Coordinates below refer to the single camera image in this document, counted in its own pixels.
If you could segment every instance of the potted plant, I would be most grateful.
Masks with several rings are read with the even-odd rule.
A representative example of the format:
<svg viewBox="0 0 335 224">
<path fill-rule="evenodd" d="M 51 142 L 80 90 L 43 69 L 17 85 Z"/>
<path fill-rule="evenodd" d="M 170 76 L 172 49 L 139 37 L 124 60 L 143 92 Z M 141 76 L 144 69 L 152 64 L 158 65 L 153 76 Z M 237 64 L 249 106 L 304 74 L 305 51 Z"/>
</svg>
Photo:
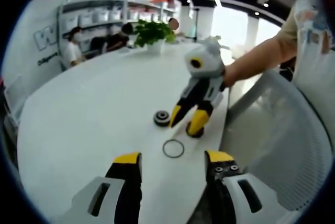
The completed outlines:
<svg viewBox="0 0 335 224">
<path fill-rule="evenodd" d="M 144 47 L 147 45 L 150 53 L 158 55 L 162 53 L 166 41 L 172 42 L 175 39 L 168 24 L 155 23 L 154 21 L 139 20 L 135 27 L 135 34 L 137 34 L 136 46 Z"/>
</svg>

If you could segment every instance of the rubber ring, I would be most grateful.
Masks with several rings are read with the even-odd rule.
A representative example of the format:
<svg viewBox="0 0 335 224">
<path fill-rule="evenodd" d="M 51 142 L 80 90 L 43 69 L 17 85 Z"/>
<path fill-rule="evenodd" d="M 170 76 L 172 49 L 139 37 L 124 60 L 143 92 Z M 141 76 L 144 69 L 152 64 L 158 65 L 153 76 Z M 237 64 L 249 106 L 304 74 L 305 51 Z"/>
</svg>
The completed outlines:
<svg viewBox="0 0 335 224">
<path fill-rule="evenodd" d="M 171 156 L 171 155 L 168 155 L 166 152 L 165 152 L 165 145 L 169 142 L 177 142 L 178 144 L 180 144 L 183 148 L 181 154 L 177 155 L 177 156 Z M 181 157 L 185 152 L 185 147 L 184 147 L 184 144 L 181 143 L 179 140 L 176 140 L 176 139 L 169 139 L 169 140 L 166 140 L 165 143 L 163 144 L 163 153 L 165 156 L 169 157 L 169 158 L 172 158 L 172 159 L 176 159 L 176 158 L 179 158 Z"/>
</svg>

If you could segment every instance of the green plant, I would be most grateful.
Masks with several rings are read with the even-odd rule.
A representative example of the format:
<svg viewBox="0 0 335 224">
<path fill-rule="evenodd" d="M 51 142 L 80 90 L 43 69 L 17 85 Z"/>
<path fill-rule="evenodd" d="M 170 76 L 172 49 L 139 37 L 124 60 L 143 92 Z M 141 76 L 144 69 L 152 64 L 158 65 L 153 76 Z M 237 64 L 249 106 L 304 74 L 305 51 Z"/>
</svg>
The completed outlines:
<svg viewBox="0 0 335 224">
<path fill-rule="evenodd" d="M 154 21 L 139 20 L 138 25 L 135 27 L 135 34 L 137 34 L 135 45 L 140 47 L 143 47 L 145 44 L 152 45 L 162 39 L 165 39 L 167 42 L 175 39 L 175 35 L 168 24 L 155 23 Z"/>
</svg>

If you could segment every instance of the white shirt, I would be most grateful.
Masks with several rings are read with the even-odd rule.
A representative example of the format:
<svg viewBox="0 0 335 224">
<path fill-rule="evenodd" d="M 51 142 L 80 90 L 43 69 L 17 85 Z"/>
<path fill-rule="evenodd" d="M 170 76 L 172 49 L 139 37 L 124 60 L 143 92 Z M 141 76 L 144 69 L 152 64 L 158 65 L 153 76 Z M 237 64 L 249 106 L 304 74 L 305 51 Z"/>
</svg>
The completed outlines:
<svg viewBox="0 0 335 224">
<path fill-rule="evenodd" d="M 307 0 L 297 0 L 295 20 L 298 55 L 292 82 L 313 105 L 335 145 L 335 38 L 325 17 Z"/>
<path fill-rule="evenodd" d="M 78 61 L 82 62 L 82 52 L 78 46 L 78 44 L 74 44 L 73 42 L 69 42 L 66 46 L 63 53 L 64 60 L 67 65 L 71 66 L 71 62 Z"/>
</svg>

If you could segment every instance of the white table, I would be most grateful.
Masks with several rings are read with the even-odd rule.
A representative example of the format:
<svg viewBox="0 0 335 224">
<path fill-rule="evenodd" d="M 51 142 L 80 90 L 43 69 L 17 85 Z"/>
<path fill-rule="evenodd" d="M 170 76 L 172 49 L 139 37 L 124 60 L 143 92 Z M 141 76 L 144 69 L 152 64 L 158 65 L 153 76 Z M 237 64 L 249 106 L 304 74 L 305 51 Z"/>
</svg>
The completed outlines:
<svg viewBox="0 0 335 224">
<path fill-rule="evenodd" d="M 68 210 L 73 195 L 104 176 L 115 157 L 140 151 L 140 223 L 187 222 L 206 185 L 204 150 L 220 145 L 228 91 L 203 138 L 183 140 L 179 159 L 165 157 L 162 145 L 184 130 L 185 121 L 161 129 L 152 118 L 157 110 L 172 111 L 189 78 L 183 56 L 197 46 L 166 46 L 160 57 L 142 49 L 107 53 L 62 73 L 28 98 L 18 165 L 27 195 L 47 219 Z"/>
</svg>

